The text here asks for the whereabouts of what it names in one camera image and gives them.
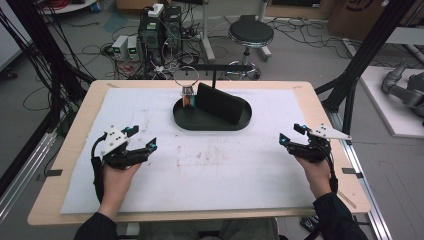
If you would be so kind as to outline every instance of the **black tray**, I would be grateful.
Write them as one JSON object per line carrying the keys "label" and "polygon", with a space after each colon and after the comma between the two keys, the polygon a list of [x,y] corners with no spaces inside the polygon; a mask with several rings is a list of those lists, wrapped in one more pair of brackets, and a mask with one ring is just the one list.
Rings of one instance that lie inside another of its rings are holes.
{"label": "black tray", "polygon": [[175,123],[186,130],[237,131],[249,125],[250,118],[252,117],[252,108],[246,102],[240,121],[235,125],[199,108],[183,107],[182,99],[175,103],[173,113]]}

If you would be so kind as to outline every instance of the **hand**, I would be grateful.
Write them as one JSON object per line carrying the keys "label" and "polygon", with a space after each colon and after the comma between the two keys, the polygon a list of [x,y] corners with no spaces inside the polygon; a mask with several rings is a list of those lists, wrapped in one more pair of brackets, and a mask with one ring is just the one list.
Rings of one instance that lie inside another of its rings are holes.
{"label": "hand", "polygon": [[326,161],[310,163],[303,158],[296,156],[295,158],[305,170],[306,179],[308,179],[315,198],[319,198],[331,192],[329,183],[330,167]]}
{"label": "hand", "polygon": [[127,170],[120,170],[105,164],[103,169],[104,194],[99,213],[115,220],[131,186],[132,178],[140,166],[141,164],[136,164]]}

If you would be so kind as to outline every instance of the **black sleeve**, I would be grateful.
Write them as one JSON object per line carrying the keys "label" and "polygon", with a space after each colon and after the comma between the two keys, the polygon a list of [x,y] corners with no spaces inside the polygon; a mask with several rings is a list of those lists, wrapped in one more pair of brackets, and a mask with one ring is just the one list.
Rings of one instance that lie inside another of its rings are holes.
{"label": "black sleeve", "polygon": [[74,240],[117,240],[116,226],[111,219],[96,212],[81,225]]}
{"label": "black sleeve", "polygon": [[334,193],[321,196],[314,202],[321,233],[325,240],[361,240],[367,236],[344,203]]}

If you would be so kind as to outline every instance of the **table leg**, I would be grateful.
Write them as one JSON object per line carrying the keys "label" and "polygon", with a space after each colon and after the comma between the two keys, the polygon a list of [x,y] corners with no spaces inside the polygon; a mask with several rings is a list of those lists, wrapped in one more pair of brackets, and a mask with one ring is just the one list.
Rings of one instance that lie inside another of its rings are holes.
{"label": "table leg", "polygon": [[[260,6],[259,12],[258,12],[258,20],[261,21],[261,22],[264,21],[264,16],[265,16],[265,11],[266,11],[267,5],[268,5],[268,0],[262,0],[261,6]],[[267,46],[262,47],[261,52],[265,56],[265,62],[268,61],[268,58],[270,58],[272,56],[271,51],[269,51]]]}
{"label": "table leg", "polygon": [[208,62],[213,62],[215,61],[215,55],[208,38],[208,4],[209,0],[203,0],[203,32],[200,33],[200,38],[202,39],[203,49],[205,50]]}

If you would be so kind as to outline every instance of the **wooden table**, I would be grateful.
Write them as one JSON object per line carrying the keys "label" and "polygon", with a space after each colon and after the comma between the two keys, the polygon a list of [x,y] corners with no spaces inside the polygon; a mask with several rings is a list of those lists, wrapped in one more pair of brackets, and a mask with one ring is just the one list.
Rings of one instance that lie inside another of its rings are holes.
{"label": "wooden table", "polygon": [[[74,123],[58,153],[52,169],[63,169],[62,175],[48,177],[28,217],[31,225],[78,224],[87,220],[91,214],[60,214],[61,206],[67,193],[71,175],[87,134],[102,106],[104,96],[110,88],[179,88],[173,81],[114,81],[98,80],[94,82],[82,103]],[[217,88],[222,89],[286,89],[293,90],[302,110],[306,123],[310,127],[324,123],[331,126],[314,89],[307,82],[287,81],[218,81]],[[335,170],[339,178],[340,199],[352,213],[366,213],[370,210],[369,202],[359,181],[354,174],[343,174],[342,168],[351,168],[339,141],[331,142],[335,159]],[[313,215],[309,209],[243,209],[225,211],[190,211],[190,212],[156,212],[120,214],[118,222],[171,221],[193,219],[225,219],[269,216]]]}

